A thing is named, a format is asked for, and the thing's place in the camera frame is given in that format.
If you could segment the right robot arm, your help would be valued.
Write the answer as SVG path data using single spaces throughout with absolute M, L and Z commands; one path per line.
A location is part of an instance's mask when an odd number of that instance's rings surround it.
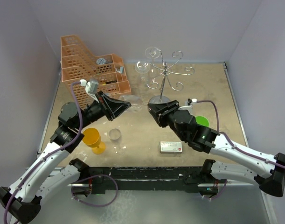
M 225 132 L 200 125 L 195 116 L 177 100 L 147 105 L 158 126 L 170 129 L 193 150 L 218 155 L 234 161 L 234 165 L 222 162 L 206 162 L 201 179 L 237 180 L 257 185 L 261 191 L 282 197 L 285 189 L 285 154 L 266 154 L 232 141 Z

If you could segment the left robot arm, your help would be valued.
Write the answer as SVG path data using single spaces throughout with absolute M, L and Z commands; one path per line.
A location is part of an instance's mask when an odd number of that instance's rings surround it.
M 102 91 L 96 93 L 95 98 L 85 110 L 80 109 L 77 101 L 64 104 L 58 116 L 59 126 L 45 150 L 16 182 L 9 187 L 0 187 L 0 203 L 5 208 L 4 223 L 8 213 L 21 224 L 30 223 L 41 210 L 43 201 L 59 187 L 88 180 L 89 171 L 82 167 L 83 163 L 68 165 L 53 177 L 49 175 L 82 141 L 84 127 L 102 117 L 112 121 L 131 107 L 131 103 L 113 99 Z

